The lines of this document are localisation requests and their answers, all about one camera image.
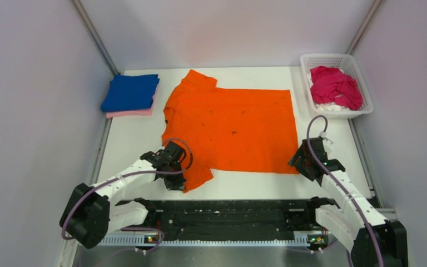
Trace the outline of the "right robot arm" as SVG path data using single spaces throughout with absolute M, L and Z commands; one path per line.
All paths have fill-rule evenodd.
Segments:
M 306 203 L 305 225 L 332 233 L 353 266 L 409 265 L 406 228 L 360 193 L 342 163 L 328 158 L 322 137 L 304 139 L 289 165 L 329 194 Z

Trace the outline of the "aluminium frame rail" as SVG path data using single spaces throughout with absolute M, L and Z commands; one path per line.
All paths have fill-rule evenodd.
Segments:
M 129 231 L 117 230 L 107 234 L 98 245 L 132 245 L 141 248 L 164 246 L 305 246 L 318 249 L 330 246 L 331 234 L 325 228 L 324 232 L 301 231 L 291 241 L 166 241 L 163 231 L 155 228 L 132 226 Z

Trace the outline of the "orange t-shirt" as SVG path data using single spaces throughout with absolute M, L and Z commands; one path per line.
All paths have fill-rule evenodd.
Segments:
M 190 70 L 163 110 L 162 139 L 181 139 L 191 149 L 182 164 L 185 191 L 213 179 L 213 170 L 294 174 L 289 161 L 298 137 L 290 91 L 216 84 Z

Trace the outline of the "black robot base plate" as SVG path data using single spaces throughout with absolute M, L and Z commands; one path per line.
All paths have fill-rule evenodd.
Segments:
M 141 227 L 164 232 L 166 241 L 291 241 L 301 231 L 324 232 L 313 208 L 334 204 L 310 200 L 143 200 Z

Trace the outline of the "pink crumpled t-shirt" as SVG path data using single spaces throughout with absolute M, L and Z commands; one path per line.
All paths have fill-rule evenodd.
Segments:
M 314 103 L 331 103 L 357 111 L 364 103 L 354 78 L 339 68 L 318 66 L 310 70 L 311 97 Z

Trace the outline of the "white plastic laundry basket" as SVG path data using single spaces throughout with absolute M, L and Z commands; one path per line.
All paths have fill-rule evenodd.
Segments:
M 351 119 L 374 110 L 356 59 L 337 53 L 300 58 L 309 110 L 328 118 Z

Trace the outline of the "folded blue t-shirt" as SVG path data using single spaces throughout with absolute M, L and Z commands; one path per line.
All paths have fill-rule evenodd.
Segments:
M 159 82 L 157 74 L 116 75 L 100 109 L 105 113 L 150 109 Z

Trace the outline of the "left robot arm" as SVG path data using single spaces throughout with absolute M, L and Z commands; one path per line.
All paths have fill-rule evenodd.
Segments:
M 156 223 L 156 208 L 136 197 L 141 186 L 163 179 L 168 191 L 185 188 L 184 173 L 193 164 L 190 147 L 178 138 L 145 152 L 128 168 L 96 184 L 77 185 L 60 218 L 61 237 L 94 248 L 114 231 L 129 231 L 138 225 L 149 230 Z

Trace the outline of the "folded light pink t-shirt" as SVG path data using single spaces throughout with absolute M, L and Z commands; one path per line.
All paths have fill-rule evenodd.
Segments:
M 155 98 L 152 99 L 151 107 L 142 110 L 117 111 L 106 113 L 106 118 L 122 117 L 122 116 L 151 116 L 153 113 Z

